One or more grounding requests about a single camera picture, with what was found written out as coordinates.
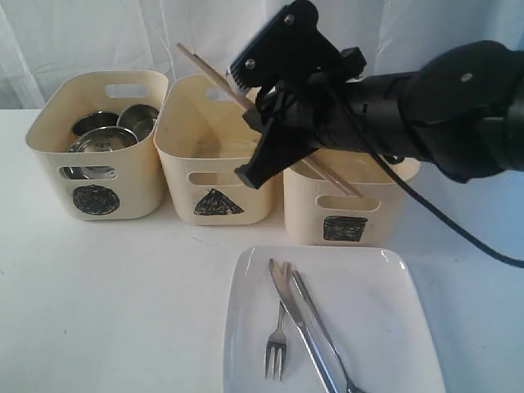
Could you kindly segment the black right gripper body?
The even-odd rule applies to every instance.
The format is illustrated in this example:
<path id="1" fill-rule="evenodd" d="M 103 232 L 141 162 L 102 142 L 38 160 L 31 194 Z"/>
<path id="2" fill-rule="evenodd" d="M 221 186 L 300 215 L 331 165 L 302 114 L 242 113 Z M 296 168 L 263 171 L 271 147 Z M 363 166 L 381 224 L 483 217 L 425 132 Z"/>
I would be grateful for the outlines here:
<path id="1" fill-rule="evenodd" d="M 309 96 L 298 97 L 286 84 L 272 79 L 261 87 L 261 150 L 367 151 L 364 135 L 362 80 L 342 84 L 326 80 L 307 85 Z"/>

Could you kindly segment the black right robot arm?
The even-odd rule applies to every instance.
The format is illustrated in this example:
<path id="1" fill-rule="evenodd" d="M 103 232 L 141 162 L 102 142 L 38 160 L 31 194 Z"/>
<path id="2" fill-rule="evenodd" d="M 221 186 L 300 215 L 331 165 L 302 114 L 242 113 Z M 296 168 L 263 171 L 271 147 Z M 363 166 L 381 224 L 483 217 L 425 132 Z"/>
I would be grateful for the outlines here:
<path id="1" fill-rule="evenodd" d="M 248 187 L 321 148 L 435 165 L 458 183 L 523 168 L 523 54 L 495 41 L 451 49 L 414 72 L 363 79 L 351 49 L 338 67 L 264 78 L 244 119 L 262 135 L 236 169 Z"/>

